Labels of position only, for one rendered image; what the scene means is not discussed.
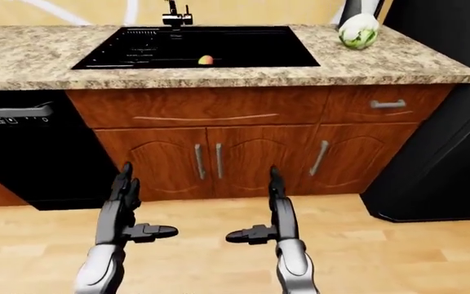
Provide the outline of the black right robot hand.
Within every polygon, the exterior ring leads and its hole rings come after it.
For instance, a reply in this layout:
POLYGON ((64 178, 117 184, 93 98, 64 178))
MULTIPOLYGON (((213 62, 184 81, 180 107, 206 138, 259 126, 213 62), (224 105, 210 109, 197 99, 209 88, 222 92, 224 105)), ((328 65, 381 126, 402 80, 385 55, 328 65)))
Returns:
POLYGON ((299 239, 299 228, 295 209, 286 196, 284 180, 277 166, 269 169, 268 206, 271 211, 271 226, 253 225, 250 229, 240 229, 226 235, 229 243, 266 244, 270 240, 281 242, 286 239, 299 239))

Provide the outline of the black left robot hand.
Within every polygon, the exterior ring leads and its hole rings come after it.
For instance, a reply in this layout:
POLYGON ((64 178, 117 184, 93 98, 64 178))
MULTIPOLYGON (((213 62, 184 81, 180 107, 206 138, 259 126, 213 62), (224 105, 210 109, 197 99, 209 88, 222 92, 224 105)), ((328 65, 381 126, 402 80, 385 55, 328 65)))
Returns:
POLYGON ((135 223, 135 210, 141 205, 140 181, 132 175, 133 165, 127 162, 114 179, 111 195, 99 213, 95 244, 123 248, 127 242, 151 243, 179 233, 176 227, 169 225, 135 223))

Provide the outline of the brown wooden sink cabinet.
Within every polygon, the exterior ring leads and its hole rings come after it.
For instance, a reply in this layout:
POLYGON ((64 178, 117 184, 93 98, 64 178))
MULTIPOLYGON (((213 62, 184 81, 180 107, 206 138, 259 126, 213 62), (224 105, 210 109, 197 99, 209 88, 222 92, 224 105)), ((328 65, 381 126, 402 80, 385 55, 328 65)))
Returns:
POLYGON ((69 90, 117 166, 135 165, 141 198, 266 195, 277 166, 292 195, 361 193, 423 122, 323 123, 333 87, 69 90), (329 141, 315 176, 321 141, 329 141), (215 144, 222 144, 223 178, 215 144), (206 177, 197 171, 202 146, 206 177))

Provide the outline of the black kitchen sink basin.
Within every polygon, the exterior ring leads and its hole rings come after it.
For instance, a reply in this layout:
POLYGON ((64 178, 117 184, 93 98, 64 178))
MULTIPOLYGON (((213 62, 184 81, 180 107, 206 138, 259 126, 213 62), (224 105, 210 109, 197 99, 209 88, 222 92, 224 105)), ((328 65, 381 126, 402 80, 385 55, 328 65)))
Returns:
POLYGON ((73 69, 294 68, 319 64, 288 26, 132 26, 118 29, 73 69))

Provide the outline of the black chrome sink faucet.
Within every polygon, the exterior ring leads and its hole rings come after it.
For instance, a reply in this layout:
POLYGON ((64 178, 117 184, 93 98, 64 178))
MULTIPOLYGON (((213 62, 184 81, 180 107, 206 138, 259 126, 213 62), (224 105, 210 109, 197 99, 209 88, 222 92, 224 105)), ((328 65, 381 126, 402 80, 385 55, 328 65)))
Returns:
POLYGON ((175 0, 166 0, 169 4, 169 13, 162 14, 162 23, 172 28, 193 25, 193 15, 189 12, 188 5, 185 6, 185 13, 177 11, 175 0))

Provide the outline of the black dishwasher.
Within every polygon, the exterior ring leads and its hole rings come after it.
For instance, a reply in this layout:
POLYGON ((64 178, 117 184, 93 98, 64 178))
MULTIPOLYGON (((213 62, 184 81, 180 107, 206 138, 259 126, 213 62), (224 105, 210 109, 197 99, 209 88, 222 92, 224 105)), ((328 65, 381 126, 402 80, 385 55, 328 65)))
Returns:
POLYGON ((102 207, 118 169, 68 95, 0 91, 0 108, 46 103, 48 117, 0 118, 0 184, 38 210, 102 207))

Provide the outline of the brown wooden drawer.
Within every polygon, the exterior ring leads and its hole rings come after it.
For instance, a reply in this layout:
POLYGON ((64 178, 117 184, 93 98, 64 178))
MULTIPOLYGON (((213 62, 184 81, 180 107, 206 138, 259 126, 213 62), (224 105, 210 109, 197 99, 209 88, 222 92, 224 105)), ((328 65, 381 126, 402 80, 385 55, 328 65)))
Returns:
POLYGON ((323 123, 416 123, 427 119, 452 84, 333 87, 323 123))

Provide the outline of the speckled granite countertop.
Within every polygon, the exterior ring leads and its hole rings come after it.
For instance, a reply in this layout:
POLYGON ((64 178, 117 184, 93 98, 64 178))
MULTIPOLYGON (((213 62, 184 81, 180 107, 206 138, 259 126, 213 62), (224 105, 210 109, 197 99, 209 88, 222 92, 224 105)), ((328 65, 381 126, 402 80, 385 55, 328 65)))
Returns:
POLYGON ((0 26, 0 90, 285 87, 470 83, 470 68, 388 27, 362 51, 329 25, 294 24, 313 68, 74 70, 118 27, 0 26))

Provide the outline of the black refrigerator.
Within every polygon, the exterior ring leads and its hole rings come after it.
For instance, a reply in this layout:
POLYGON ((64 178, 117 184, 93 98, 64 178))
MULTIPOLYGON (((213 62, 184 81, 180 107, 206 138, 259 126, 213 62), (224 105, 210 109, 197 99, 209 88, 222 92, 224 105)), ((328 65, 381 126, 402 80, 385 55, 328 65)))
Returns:
MULTIPOLYGON (((470 67, 470 0, 394 0, 384 23, 470 67)), ((470 84, 452 90, 361 200, 380 220, 470 220, 470 84)))

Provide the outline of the white green cabbage head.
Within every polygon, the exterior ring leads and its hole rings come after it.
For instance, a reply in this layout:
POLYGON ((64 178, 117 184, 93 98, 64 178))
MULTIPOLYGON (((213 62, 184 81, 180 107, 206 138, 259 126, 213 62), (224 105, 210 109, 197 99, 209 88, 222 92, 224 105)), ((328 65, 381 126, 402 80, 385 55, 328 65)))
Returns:
POLYGON ((371 14, 356 14, 339 28, 339 39, 353 50, 363 50, 375 43, 379 35, 379 22, 371 14))

